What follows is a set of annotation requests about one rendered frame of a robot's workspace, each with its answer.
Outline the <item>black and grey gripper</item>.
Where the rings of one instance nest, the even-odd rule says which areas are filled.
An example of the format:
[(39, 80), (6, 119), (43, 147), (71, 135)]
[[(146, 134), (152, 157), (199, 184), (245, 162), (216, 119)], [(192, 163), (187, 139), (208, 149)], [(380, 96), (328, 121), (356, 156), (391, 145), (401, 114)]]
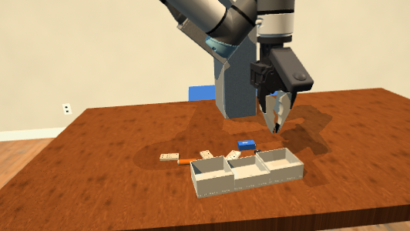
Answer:
[[(283, 44), (278, 44), (278, 42), (283, 42)], [(287, 42), (292, 42), (292, 35), (284, 37), (259, 37), (260, 60), (250, 63), (250, 84), (257, 89), (260, 110), (272, 134), (274, 134), (275, 127), (275, 132), (279, 133), (297, 96), (297, 92), (289, 93), (269, 59), (271, 49), (283, 48), (284, 43)], [(277, 91), (276, 99), (271, 96), (275, 91)], [(276, 125), (274, 124), (274, 111), (278, 115)]]

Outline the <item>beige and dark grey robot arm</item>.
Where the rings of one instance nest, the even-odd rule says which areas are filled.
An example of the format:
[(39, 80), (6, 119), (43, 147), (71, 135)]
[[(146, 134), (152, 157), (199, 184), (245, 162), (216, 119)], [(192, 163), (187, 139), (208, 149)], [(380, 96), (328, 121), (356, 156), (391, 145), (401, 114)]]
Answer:
[[(260, 37), (294, 32), (295, 0), (236, 0), (229, 9), (218, 0), (159, 1), (179, 24), (188, 18), (204, 31), (206, 44), (223, 58), (229, 57), (256, 25)], [(289, 93), (311, 90), (314, 80), (291, 47), (271, 49), (269, 59)]]

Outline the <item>cream three-compartment bin rack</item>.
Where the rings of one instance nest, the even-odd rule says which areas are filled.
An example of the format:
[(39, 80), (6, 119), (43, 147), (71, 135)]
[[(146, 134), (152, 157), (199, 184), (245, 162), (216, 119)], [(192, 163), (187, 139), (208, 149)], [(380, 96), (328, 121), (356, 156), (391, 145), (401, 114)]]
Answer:
[(287, 148), (226, 160), (224, 156), (190, 162), (197, 198), (303, 179), (304, 164)]

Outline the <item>orange cylinder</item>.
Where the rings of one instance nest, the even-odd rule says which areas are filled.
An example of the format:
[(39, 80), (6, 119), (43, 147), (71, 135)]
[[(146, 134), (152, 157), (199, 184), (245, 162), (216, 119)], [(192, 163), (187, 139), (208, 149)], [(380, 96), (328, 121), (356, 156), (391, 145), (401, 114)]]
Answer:
[(196, 159), (178, 159), (178, 165), (190, 165), (190, 161), (193, 161)]

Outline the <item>cream domino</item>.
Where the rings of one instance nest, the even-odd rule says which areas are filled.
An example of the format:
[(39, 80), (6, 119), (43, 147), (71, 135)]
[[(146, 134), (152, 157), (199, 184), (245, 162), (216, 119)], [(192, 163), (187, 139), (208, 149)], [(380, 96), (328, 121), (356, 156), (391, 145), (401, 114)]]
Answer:
[(178, 160), (179, 153), (174, 154), (161, 154), (160, 161), (167, 161), (167, 160)]
[(212, 154), (208, 150), (200, 152), (200, 155), (203, 157), (203, 159), (213, 158)]
[(237, 159), (240, 156), (240, 152), (238, 151), (232, 151), (225, 159)]

